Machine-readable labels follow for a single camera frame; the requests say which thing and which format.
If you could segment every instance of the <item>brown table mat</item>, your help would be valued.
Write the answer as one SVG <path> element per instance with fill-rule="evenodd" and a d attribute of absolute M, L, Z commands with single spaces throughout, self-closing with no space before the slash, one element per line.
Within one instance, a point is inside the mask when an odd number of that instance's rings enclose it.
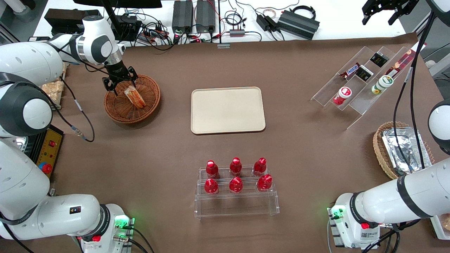
<path fill-rule="evenodd" d="M 90 117 L 94 143 L 67 134 L 55 168 L 58 194 L 93 194 L 101 203 L 116 203 L 136 218 L 136 227 L 157 253 L 327 252 L 326 208 L 345 192 L 367 190 L 389 180 L 372 147 L 377 128 L 392 120 L 406 71 L 396 85 L 349 130 L 356 115 L 332 105 L 322 108 L 310 98 L 361 47 L 392 51 L 410 47 L 414 34 L 395 38 L 329 41 L 233 43 L 175 46 L 161 53 L 150 47 L 128 48 L 124 63 L 159 84 L 157 114 L 133 126 L 114 123 L 103 109 L 101 73 L 71 66 L 67 81 Z M 422 138 L 437 161 L 446 158 L 426 125 L 442 97 L 420 60 L 416 72 L 415 112 Z M 257 86 L 262 90 L 266 129 L 260 133 L 196 136 L 190 131 L 190 95 L 195 89 Z M 398 120 L 409 123 L 409 89 Z M 65 93 L 67 120 L 90 137 L 85 119 Z M 235 156 L 244 164 L 266 157 L 279 193 L 275 216 L 194 218 L 198 167 L 209 159 L 227 165 Z M 398 253 L 448 252 L 450 242 L 432 237 L 428 221 L 401 233 Z M 27 241 L 39 252 L 78 252 L 68 236 Z M 0 251 L 18 252 L 15 242 Z M 333 252 L 358 252 L 334 248 Z"/>

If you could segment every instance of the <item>wicker basket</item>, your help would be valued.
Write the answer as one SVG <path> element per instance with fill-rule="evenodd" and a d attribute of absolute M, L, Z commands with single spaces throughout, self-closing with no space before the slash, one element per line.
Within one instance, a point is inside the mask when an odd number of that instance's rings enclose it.
<path fill-rule="evenodd" d="M 132 85 L 131 81 L 122 81 L 116 86 L 117 96 L 110 91 L 106 93 L 103 101 L 106 114 L 112 120 L 125 124 L 136 123 L 150 116 L 158 106 L 161 92 L 152 78 L 138 75 L 135 84 L 147 106 L 142 109 L 136 108 L 124 93 L 128 86 Z"/>
<path fill-rule="evenodd" d="M 393 122 L 386 122 L 382 124 L 378 130 L 375 132 L 373 136 L 373 149 L 375 150 L 375 155 L 377 156 L 378 163 L 380 164 L 381 168 L 384 170 L 384 172 L 391 178 L 396 179 L 399 177 L 394 171 L 394 168 L 391 164 L 391 159 L 389 158 L 389 155 L 387 154 L 386 148 L 384 146 L 384 142 L 381 136 L 381 132 L 383 132 L 386 129 L 393 128 L 394 124 Z M 407 124 L 396 122 L 396 127 L 408 127 Z M 433 154 L 431 154 L 430 147 L 428 147 L 427 143 L 424 141 L 423 145 L 425 146 L 425 149 L 428 152 L 428 155 L 430 157 L 430 161 L 432 164 L 434 164 L 434 158 Z"/>

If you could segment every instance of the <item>control box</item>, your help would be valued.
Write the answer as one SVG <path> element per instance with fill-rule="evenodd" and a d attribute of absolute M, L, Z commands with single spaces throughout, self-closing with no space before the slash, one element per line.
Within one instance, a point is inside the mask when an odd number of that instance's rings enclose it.
<path fill-rule="evenodd" d="M 197 33 L 214 33 L 216 32 L 216 2 L 214 0 L 198 0 L 195 15 L 197 18 Z"/>
<path fill-rule="evenodd" d="M 175 1 L 173 4 L 172 30 L 191 33 L 194 8 L 192 1 Z"/>
<path fill-rule="evenodd" d="M 314 33 L 319 28 L 320 22 L 307 18 L 294 12 L 285 10 L 278 19 L 278 26 L 281 30 L 300 36 L 307 40 L 312 40 Z"/>

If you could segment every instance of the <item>clear acrylic stand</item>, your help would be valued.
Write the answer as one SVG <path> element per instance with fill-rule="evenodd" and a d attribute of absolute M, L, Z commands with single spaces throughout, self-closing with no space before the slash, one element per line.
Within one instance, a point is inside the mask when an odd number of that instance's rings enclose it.
<path fill-rule="evenodd" d="M 325 86 L 322 87 L 312 98 L 312 100 L 316 100 L 320 105 L 326 106 L 328 103 L 333 104 L 339 110 L 343 111 L 345 108 L 350 106 L 353 110 L 355 110 L 359 116 L 353 121 L 353 123 L 347 127 L 349 129 L 353 124 L 355 124 L 360 118 L 364 116 L 364 114 L 370 109 L 370 107 L 378 100 L 378 98 L 382 95 L 375 95 L 371 88 L 378 82 L 379 78 L 383 76 L 393 64 L 402 57 L 409 49 L 406 47 L 402 47 L 396 54 L 390 51 L 386 47 L 380 48 L 377 52 L 382 53 L 387 56 L 389 60 L 380 68 L 378 65 L 370 61 L 370 58 L 375 54 L 368 47 L 363 47 L 353 58 L 348 61 L 335 75 L 331 78 Z M 339 76 L 344 73 L 351 67 L 353 67 L 356 63 L 364 65 L 368 68 L 373 75 L 367 80 L 363 81 L 356 75 L 353 75 L 348 80 L 342 80 Z M 402 68 L 400 72 L 405 70 L 408 67 L 405 66 Z M 400 75 L 397 73 L 394 77 L 394 80 Z M 343 87 L 349 87 L 352 91 L 352 95 L 350 98 L 346 99 L 343 104 L 337 105 L 333 102 L 333 98 L 338 93 L 338 90 Z"/>
<path fill-rule="evenodd" d="M 278 194 L 275 183 L 266 192 L 256 189 L 259 177 L 252 176 L 253 165 L 243 165 L 241 176 L 243 189 L 240 193 L 230 193 L 229 182 L 233 178 L 229 167 L 219 167 L 220 179 L 216 179 L 219 185 L 219 193 L 208 194 L 204 186 L 206 179 L 206 168 L 200 168 L 197 190 L 195 193 L 195 217 L 220 217 L 236 215 L 275 215 L 280 212 Z"/>

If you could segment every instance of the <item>red button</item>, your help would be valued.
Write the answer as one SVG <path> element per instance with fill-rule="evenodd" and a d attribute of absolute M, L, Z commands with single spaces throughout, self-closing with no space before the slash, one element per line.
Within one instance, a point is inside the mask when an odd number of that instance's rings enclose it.
<path fill-rule="evenodd" d="M 45 174 L 48 174 L 52 171 L 52 165 L 51 164 L 44 164 L 42 166 L 42 172 L 44 172 Z"/>

